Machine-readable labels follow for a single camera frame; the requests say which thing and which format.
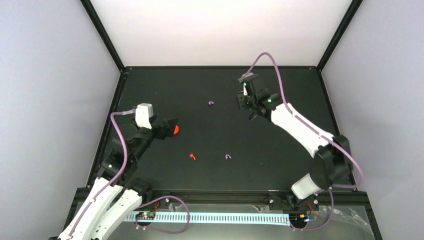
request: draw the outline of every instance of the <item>white wall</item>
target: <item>white wall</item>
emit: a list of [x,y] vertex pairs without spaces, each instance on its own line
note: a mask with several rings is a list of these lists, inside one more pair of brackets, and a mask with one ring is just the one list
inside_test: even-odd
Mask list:
[[80,1],[0,2],[0,239],[62,231],[118,77]]
[[125,66],[316,66],[350,2],[92,0]]
[[363,1],[323,71],[383,239],[423,239],[424,2]]

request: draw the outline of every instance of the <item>red object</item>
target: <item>red object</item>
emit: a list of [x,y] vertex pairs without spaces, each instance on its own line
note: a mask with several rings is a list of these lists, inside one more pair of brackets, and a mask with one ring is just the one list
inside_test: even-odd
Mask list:
[[156,204],[154,205],[154,211],[153,212],[156,212],[158,210],[159,204],[160,204],[159,201],[157,201]]
[[178,125],[175,125],[175,130],[173,131],[173,134],[176,135],[180,131],[180,128]]

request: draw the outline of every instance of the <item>black metal frame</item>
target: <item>black metal frame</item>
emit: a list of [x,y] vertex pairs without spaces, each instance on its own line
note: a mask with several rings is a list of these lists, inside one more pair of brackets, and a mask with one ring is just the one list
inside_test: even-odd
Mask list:
[[99,15],[97,15],[97,12],[94,9],[92,1],[81,0],[81,3],[84,6],[85,11],[87,12],[88,16],[90,17],[92,23],[94,24],[95,29],[97,29],[97,32],[101,37],[101,40],[103,41],[104,45],[106,46],[107,50],[110,53],[110,56],[112,56],[112,59],[115,62],[117,68],[122,73],[125,66],[122,63],[121,58],[119,57],[117,50],[115,49],[114,45],[112,44],[111,38],[109,37],[108,33],[106,32],[106,29],[102,24],[102,21],[100,21]]
[[[64,228],[71,223],[74,215],[90,193],[90,188],[82,187],[78,188],[75,193],[75,197],[72,201],[72,205],[69,210],[69,214],[66,218]],[[382,240],[382,236],[377,225],[376,218],[374,216],[373,209],[368,199],[368,195],[364,191],[346,192],[346,191],[333,191],[332,192],[334,201],[337,206],[363,206],[365,208],[368,222],[371,226],[372,232],[374,233],[375,240]],[[182,199],[187,204],[232,204],[232,205],[255,205],[264,206],[268,205],[273,211],[283,211],[284,213],[305,213],[308,209],[292,210],[286,209],[283,204],[278,203],[278,199],[284,195],[284,192],[269,192],[269,191],[245,191],[245,192],[234,192],[234,191],[166,191],[166,190],[154,190],[153,198],[162,197],[165,195],[173,195]],[[331,199],[329,192],[322,192],[317,196],[312,196],[312,199],[318,201],[318,205],[313,204],[312,207],[317,210],[318,206],[331,206]],[[167,208],[169,203],[177,203],[170,199],[170,202],[161,202],[161,208]]]
[[[125,67],[122,63],[115,47],[112,44],[111,39],[109,38],[99,16],[97,15],[93,4],[90,0],[80,0],[82,5],[84,6],[85,10],[87,11],[89,17],[91,18],[95,28],[97,29],[101,39],[103,40],[106,48],[108,49],[110,55],[112,56],[113,60],[115,61],[116,66],[120,70],[121,74],[119,76],[119,81],[116,86],[115,93],[113,95],[112,103],[109,108],[108,117],[106,119],[103,132],[101,134],[101,139],[99,142],[99,146],[97,148],[95,158],[93,161],[93,165],[90,171],[90,175],[87,181],[87,187],[84,188],[78,188],[75,197],[73,199],[69,214],[66,219],[65,226],[67,226],[72,218],[75,215],[75,211],[77,210],[78,204],[84,202],[84,200],[87,198],[89,192],[90,192],[90,185],[93,184],[94,179],[96,178],[96,172],[101,164],[101,159],[103,158],[103,151],[106,146],[106,139],[108,139],[110,130],[111,130],[111,121],[109,118],[109,115],[111,112],[115,111],[119,99],[121,97],[121,94],[123,92],[123,88],[125,86],[126,81],[126,75],[128,74],[128,70],[130,69],[129,66]],[[319,79],[321,81],[322,88],[325,93],[326,102],[328,104],[329,109],[332,109],[330,99],[328,97],[328,93],[324,84],[323,77],[321,75],[321,71],[324,69],[324,66],[330,59],[331,54],[335,50],[337,44],[339,43],[343,33],[346,31],[349,23],[351,22],[352,18],[354,17],[356,11],[358,10],[360,4],[362,3],[362,0],[353,0],[347,9],[342,21],[340,22],[336,32],[334,33],[334,36],[332,37],[330,43],[328,44],[328,47],[326,48],[321,60],[319,61],[316,71],[319,76]],[[143,67],[143,66],[134,66],[131,68],[155,68],[155,67]],[[178,66],[178,67],[172,67],[168,66],[165,68],[184,68],[184,66]],[[186,66],[185,68],[195,68],[195,66]],[[315,68],[313,66],[307,67],[307,66],[293,66],[290,68]],[[332,121],[334,122],[334,125],[336,127],[337,134],[340,134],[336,118],[334,116],[333,111],[331,111],[331,117]],[[354,184],[354,178],[353,175],[350,176],[351,182]],[[153,190],[153,196],[154,197],[160,197],[164,195],[174,195],[178,196],[182,200],[184,200],[187,203],[192,204],[253,204],[253,205],[263,205],[263,204],[269,204],[269,199],[280,199],[280,196],[282,196],[284,192],[267,192],[267,191],[257,191],[257,192],[243,192],[243,191],[175,191],[175,190]],[[371,207],[370,201],[368,199],[366,192],[360,192],[360,191],[351,191],[351,192],[337,192],[334,191],[334,200],[336,201],[336,204],[339,206],[364,206],[367,217],[369,220],[369,223],[371,225],[371,228],[374,233],[374,238],[376,240],[381,240],[382,236],[380,234],[380,230],[377,225],[377,221],[374,216],[373,209]],[[311,198],[317,199],[320,205],[329,206],[330,203],[330,196],[328,192],[322,192],[318,196],[312,196]],[[286,213],[298,213],[303,212],[305,209],[298,209],[298,210],[292,210],[292,209],[286,209],[284,204],[278,204],[278,201],[274,201],[274,203],[269,205],[271,209],[273,210],[284,210]]]
[[357,12],[359,6],[361,5],[362,0],[353,0],[349,7],[347,8],[346,13],[343,16],[343,19],[341,20],[340,24],[338,25],[337,29],[335,30],[334,35],[332,36],[332,39],[330,43],[328,44],[327,48],[325,49],[324,54],[321,57],[321,60],[319,61],[316,68],[318,71],[322,72],[324,67],[326,66],[327,62],[329,61],[331,54],[336,49],[337,44],[339,43],[340,39],[342,39],[343,34],[345,33],[346,29],[348,28],[349,24],[351,23],[352,19],[355,16],[355,13]]

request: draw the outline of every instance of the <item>white cable carrier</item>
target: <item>white cable carrier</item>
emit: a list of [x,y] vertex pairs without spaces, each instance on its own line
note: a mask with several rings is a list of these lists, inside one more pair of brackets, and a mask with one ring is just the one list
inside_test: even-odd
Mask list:
[[[140,211],[133,211],[123,221],[135,222]],[[186,223],[186,212],[158,211],[154,219],[139,219],[139,223]],[[282,213],[217,213],[190,212],[193,224],[261,224],[290,226],[289,215]]]

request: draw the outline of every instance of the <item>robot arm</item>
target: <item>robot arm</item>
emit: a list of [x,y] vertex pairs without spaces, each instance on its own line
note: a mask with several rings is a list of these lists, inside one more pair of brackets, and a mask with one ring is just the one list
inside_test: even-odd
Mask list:
[[[151,187],[147,183],[137,178],[129,185],[127,183],[137,170],[137,161],[152,141],[164,140],[174,135],[177,118],[164,119],[162,125],[152,124],[155,119],[151,104],[143,103],[137,106],[135,124],[126,124],[121,128],[128,151],[123,172],[111,185],[99,193],[118,174],[124,164],[123,146],[120,141],[113,139],[111,150],[102,162],[88,198],[59,237],[50,239],[106,240],[130,212],[140,206],[142,201],[148,201],[152,197]],[[125,185],[127,189],[123,195],[107,210]]]
[[261,116],[287,131],[307,150],[313,158],[309,173],[295,182],[286,201],[294,208],[296,204],[321,189],[328,189],[334,182],[347,178],[352,166],[349,160],[324,138],[333,140],[350,152],[349,141],[342,135],[333,136],[302,116],[288,103],[283,104],[279,94],[270,94],[258,74],[250,74],[240,80],[243,91],[237,94],[241,109],[250,109],[249,119]]

